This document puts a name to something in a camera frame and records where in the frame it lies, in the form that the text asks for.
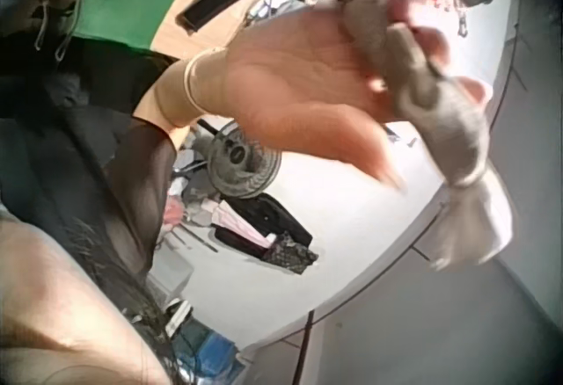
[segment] skin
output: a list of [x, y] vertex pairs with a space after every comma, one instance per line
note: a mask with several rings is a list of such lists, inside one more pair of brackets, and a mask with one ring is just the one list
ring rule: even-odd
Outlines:
[[[413, 25], [416, 5], [391, 0], [390, 18], [409, 23], [428, 58], [446, 66], [450, 50], [443, 35]], [[166, 70], [135, 110], [177, 147], [201, 115], [186, 98], [186, 65]], [[380, 124], [395, 120], [390, 97], [375, 86], [377, 73], [367, 71], [355, 52], [338, 7], [291, 13], [243, 31], [218, 57], [201, 58], [194, 73], [208, 74], [190, 84], [198, 105], [235, 118], [267, 146], [351, 163], [387, 184], [399, 183]], [[475, 105], [490, 98], [482, 83], [460, 82]], [[133, 383], [169, 383], [148, 346], [56, 242], [25, 224], [3, 223], [2, 340], [12, 347], [13, 374], [41, 383], [73, 366], [75, 376], [49, 383], [111, 383], [105, 369]], [[13, 235], [22, 228], [22, 236]], [[83, 365], [97, 367], [97, 373]], [[84, 379], [78, 381], [80, 374]]]

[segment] black clothing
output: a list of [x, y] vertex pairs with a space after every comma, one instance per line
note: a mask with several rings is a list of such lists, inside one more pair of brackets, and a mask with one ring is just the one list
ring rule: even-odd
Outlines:
[[0, 89], [0, 102], [8, 97], [15, 108], [0, 119], [1, 200], [51, 235], [118, 309], [138, 313], [135, 298], [112, 287], [99, 261], [109, 256], [145, 277], [176, 151], [150, 123], [105, 108], [64, 107], [65, 88], [49, 89], [54, 80], [69, 84], [49, 75]]

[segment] white wall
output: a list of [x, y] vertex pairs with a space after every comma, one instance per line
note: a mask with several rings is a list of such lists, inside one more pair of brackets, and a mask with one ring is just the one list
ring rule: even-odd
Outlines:
[[558, 345], [499, 265], [436, 273], [409, 251], [326, 320], [317, 384], [536, 384]]
[[299, 350], [298, 345], [284, 342], [258, 350], [245, 374], [244, 385], [289, 385], [296, 371]]
[[561, 7], [522, 0], [515, 60], [491, 141], [491, 158], [516, 210], [501, 258], [563, 327], [561, 288]]

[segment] black phone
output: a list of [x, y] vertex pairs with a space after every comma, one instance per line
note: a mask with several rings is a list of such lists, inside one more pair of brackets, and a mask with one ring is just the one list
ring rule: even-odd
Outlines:
[[176, 22], [189, 33], [197, 32], [216, 15], [238, 0], [194, 0], [177, 17]]

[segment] string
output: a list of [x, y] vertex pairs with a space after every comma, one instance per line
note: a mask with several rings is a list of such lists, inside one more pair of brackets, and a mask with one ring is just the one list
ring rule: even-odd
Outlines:
[[78, 20], [82, 11], [83, 1], [84, 0], [77, 0], [75, 3], [75, 7], [72, 12], [72, 24], [70, 25], [70, 29], [64, 37], [64, 40], [62, 40], [61, 44], [55, 51], [55, 59], [57, 60], [57, 62], [62, 61], [62, 59], [66, 55], [67, 49], [69, 48], [70, 40], [72, 40], [72, 35], [74, 34], [78, 26]]
[[39, 33], [37, 33], [37, 38], [35, 38], [34, 46], [37, 51], [41, 51], [43, 48], [43, 40], [45, 39], [45, 33], [47, 32], [47, 26], [49, 22], [49, 0], [38, 0], [41, 3], [42, 15], [41, 15], [41, 28]]

